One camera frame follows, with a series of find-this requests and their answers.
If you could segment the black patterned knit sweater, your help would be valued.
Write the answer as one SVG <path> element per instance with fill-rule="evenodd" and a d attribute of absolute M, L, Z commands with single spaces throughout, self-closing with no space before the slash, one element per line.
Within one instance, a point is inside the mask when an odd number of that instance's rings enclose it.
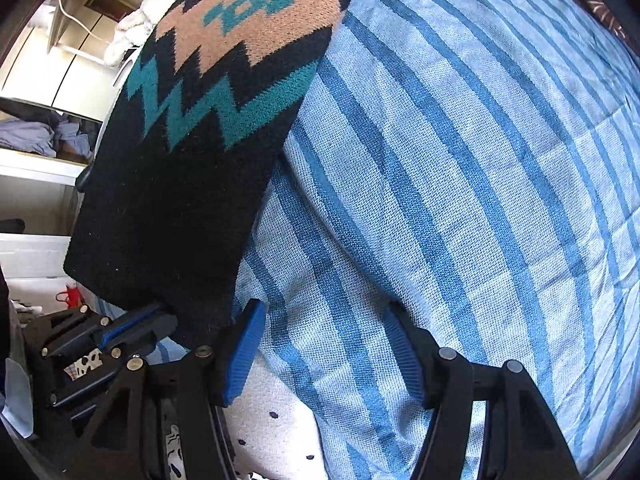
<path fill-rule="evenodd" d="M 174 314 L 186 348 L 231 321 L 273 166 L 352 0 L 177 0 L 105 125 L 64 262 L 125 310 Z"/>

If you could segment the brown striped garment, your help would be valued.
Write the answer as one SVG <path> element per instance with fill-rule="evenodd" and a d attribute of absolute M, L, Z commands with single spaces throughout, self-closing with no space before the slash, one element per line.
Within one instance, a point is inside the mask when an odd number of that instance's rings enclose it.
<path fill-rule="evenodd" d="M 578 0 L 614 37 L 639 54 L 639 6 L 630 0 Z"/>

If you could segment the blue striped bed sheet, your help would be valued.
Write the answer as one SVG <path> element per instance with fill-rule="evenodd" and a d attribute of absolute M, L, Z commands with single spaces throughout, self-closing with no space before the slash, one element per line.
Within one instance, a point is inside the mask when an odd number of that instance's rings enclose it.
<path fill-rule="evenodd" d="M 410 476 L 430 415 L 390 300 L 472 362 L 521 361 L 589 474 L 639 416 L 637 55 L 576 0 L 352 0 L 231 315 L 254 298 L 240 476 Z"/>

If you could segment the white shelf unit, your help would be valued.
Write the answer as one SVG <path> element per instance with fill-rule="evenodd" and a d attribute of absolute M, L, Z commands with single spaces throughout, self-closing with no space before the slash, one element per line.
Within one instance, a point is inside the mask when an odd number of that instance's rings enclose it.
<path fill-rule="evenodd" d="M 27 142 L 1 151 L 2 176 L 72 185 L 142 44 L 175 0 L 47 0 L 1 65 L 1 119 Z"/>

